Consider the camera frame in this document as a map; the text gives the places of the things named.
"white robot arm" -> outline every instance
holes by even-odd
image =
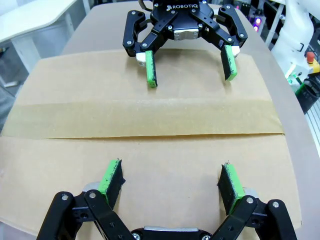
[[[285,0],[285,22],[272,54],[288,77],[293,71],[303,81],[311,72],[305,51],[314,33],[309,13],[320,19],[319,0]]]

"brown paper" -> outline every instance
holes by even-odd
[[[126,182],[117,213],[130,229],[197,227],[213,233],[226,217],[217,187],[221,164],[235,165],[260,199],[285,202],[295,227],[301,213],[285,137],[146,137],[108,140],[0,138],[0,221],[37,234],[53,196],[78,195],[120,158]],[[98,236],[82,232],[79,239]],[[241,239],[256,239],[256,234]]]
[[[4,127],[15,137],[0,138],[0,221],[37,234],[57,192],[79,194],[121,158],[126,183],[116,211],[130,230],[213,233],[225,218],[216,186],[225,162],[262,201],[283,200],[299,227],[295,175],[270,95],[250,56],[236,64],[237,77],[225,82],[217,52],[160,50],[158,88],[150,89],[145,69],[124,51],[41,60]],[[29,139],[78,136],[110,138]],[[78,239],[98,235],[85,224]],[[257,239],[253,229],[241,237]]]
[[[232,82],[224,80],[216,53],[162,50],[156,56],[157,89],[148,89],[145,68],[132,63],[123,51],[40,61],[2,135],[108,138],[283,133],[250,56],[237,57],[238,76]],[[80,70],[80,65],[87,67]],[[248,77],[248,70],[254,78]]]
[[[283,132],[273,103],[266,100],[224,103],[194,98],[16,105],[7,121],[3,135],[24,138]]]

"silver screw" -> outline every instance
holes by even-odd
[[[65,195],[65,194],[64,194],[61,198],[62,198],[63,201],[65,201],[65,200],[68,199],[68,195]]]
[[[135,238],[135,240],[140,240],[139,234],[133,233],[132,236]]]
[[[210,239],[210,236],[208,236],[208,235],[205,235],[205,236],[203,236],[203,238],[202,238],[202,240],[209,240]]]
[[[251,197],[248,197],[248,198],[246,199],[246,202],[247,202],[248,204],[252,204],[252,203],[254,202],[254,200],[253,200]]]
[[[94,198],[96,197],[96,194],[95,194],[94,192],[91,192],[91,193],[89,194],[89,197],[90,197],[91,199],[94,199]]]
[[[276,201],[274,201],[274,202],[272,203],[272,206],[274,206],[275,208],[278,208],[278,207],[279,207],[279,203],[276,202]]]

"robotiq logo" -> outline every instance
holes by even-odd
[[[170,11],[171,9],[188,9],[188,8],[198,8],[197,4],[184,4],[184,5],[167,5],[166,10]]]

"table surface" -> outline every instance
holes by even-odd
[[[140,9],[137,2],[119,2],[94,7],[79,25],[62,54],[101,50],[124,51],[122,42],[127,13],[130,10],[140,11]],[[245,16],[240,11],[238,14],[248,34],[241,52],[253,57],[284,128],[296,175],[302,213],[302,227],[296,230],[297,237],[298,239],[318,239],[320,235],[318,227],[320,159],[314,140],[299,103],[275,58]],[[140,35],[145,37],[148,32],[145,30]],[[203,39],[179,42],[168,40],[163,47],[212,51],[215,49]]]
[[[35,0],[0,16],[0,43],[53,24],[77,0]]]

